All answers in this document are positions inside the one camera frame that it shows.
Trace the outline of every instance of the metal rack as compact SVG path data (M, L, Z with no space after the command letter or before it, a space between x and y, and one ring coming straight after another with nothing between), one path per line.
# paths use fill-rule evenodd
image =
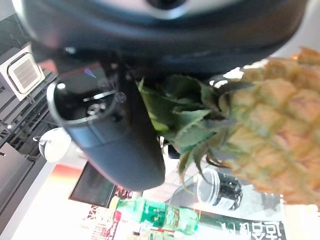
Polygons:
M57 127L46 99L47 87L57 75L49 71L44 71L44 75L45 80L26 100L18 101L13 93L0 91L0 103L3 103L0 106L0 148L9 143L23 155L36 156L38 143L32 138Z

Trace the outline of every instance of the white light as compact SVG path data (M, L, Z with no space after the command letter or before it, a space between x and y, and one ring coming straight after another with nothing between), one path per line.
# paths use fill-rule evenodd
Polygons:
M240 67L236 67L235 69L232 69L223 76L226 79L241 79L243 75L244 73L240 70Z
M57 89L65 89L66 88L66 85L64 83L59 83L57 86L56 86Z
M222 85L225 85L225 84L227 84L228 83L228 80L222 80L222 81L218 81L215 85L214 85L214 87L215 88L220 88Z

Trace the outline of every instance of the black plastic casing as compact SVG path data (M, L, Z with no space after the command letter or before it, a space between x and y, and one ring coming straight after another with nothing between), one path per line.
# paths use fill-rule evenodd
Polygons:
M131 191L143 191L164 182L161 148L134 81L122 79L117 85L117 91L126 96L124 102L114 98L103 113L80 119L64 117L72 116L77 106L63 112L63 106L68 104L64 100L68 98L57 94L59 83L63 83L63 78L47 89L50 113L103 176Z

